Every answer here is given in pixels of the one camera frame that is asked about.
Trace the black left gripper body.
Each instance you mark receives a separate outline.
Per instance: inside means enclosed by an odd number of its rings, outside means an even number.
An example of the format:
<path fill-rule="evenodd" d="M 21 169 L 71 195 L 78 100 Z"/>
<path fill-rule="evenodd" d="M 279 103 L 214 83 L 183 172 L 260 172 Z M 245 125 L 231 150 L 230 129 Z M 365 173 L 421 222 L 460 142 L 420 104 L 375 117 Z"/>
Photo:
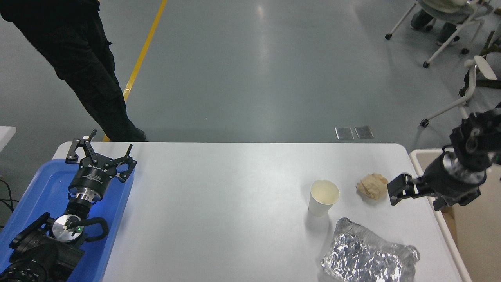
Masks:
<path fill-rule="evenodd" d="M 88 194 L 95 199 L 102 199 L 116 173 L 116 168 L 100 168 L 91 164 L 80 165 L 68 191 L 72 195 Z"/>

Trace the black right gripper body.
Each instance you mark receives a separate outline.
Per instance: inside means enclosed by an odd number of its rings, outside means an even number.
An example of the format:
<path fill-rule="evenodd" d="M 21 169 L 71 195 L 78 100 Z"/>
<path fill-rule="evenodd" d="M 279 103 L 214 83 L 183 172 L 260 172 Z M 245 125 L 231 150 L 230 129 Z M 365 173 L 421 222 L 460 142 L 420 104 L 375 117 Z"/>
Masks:
<path fill-rule="evenodd" d="M 484 183 L 484 171 L 467 168 L 456 155 L 440 155 L 425 169 L 422 179 L 435 194 L 463 197 Z"/>

